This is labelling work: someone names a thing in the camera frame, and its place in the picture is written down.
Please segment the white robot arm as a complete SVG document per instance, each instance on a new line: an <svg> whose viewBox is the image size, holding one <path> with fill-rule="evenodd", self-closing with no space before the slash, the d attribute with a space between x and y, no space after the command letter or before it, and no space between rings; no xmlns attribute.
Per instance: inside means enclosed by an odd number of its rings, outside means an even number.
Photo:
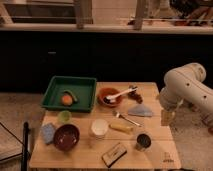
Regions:
<svg viewBox="0 0 213 171"><path fill-rule="evenodd" d="M203 84L206 70L199 63L173 68L164 75L165 87L158 99L162 106L161 125L169 126L175 111L183 100L196 105L201 111L213 115L213 89Z"/></svg>

